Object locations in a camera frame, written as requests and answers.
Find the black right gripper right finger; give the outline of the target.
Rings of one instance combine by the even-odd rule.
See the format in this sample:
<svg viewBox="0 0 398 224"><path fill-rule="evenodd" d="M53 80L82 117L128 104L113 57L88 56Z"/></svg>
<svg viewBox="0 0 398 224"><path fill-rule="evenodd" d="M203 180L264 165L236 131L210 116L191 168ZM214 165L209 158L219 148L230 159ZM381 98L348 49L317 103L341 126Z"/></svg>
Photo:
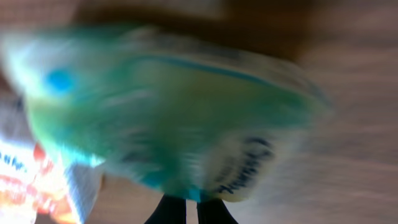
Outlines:
<svg viewBox="0 0 398 224"><path fill-rule="evenodd" d="M197 204L199 224L238 224L220 199Z"/></svg>

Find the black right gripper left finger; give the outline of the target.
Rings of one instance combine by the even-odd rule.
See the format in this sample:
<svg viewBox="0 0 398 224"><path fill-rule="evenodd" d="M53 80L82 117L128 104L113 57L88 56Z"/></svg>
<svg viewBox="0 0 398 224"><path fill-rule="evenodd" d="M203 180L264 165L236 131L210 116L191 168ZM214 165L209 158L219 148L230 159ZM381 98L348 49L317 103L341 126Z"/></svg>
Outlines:
<svg viewBox="0 0 398 224"><path fill-rule="evenodd" d="M186 224L186 200L164 195L144 224Z"/></svg>

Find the teal tissue pack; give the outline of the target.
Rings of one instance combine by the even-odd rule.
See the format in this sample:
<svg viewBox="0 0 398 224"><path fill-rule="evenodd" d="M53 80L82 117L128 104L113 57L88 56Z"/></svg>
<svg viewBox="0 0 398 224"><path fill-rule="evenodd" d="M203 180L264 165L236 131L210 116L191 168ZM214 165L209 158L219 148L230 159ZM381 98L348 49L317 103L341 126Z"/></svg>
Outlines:
<svg viewBox="0 0 398 224"><path fill-rule="evenodd" d="M330 103L296 65L155 27L10 30L6 80L56 162L239 202Z"/></svg>

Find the orange tissue pack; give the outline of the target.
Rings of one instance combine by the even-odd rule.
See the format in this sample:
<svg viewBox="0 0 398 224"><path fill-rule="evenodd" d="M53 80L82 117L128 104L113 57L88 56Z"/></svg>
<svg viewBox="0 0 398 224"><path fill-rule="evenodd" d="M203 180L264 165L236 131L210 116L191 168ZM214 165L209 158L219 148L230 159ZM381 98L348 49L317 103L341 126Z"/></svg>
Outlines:
<svg viewBox="0 0 398 224"><path fill-rule="evenodd" d="M84 223L102 182L91 167L53 163L38 144L1 142L1 223L33 224L38 214Z"/></svg>

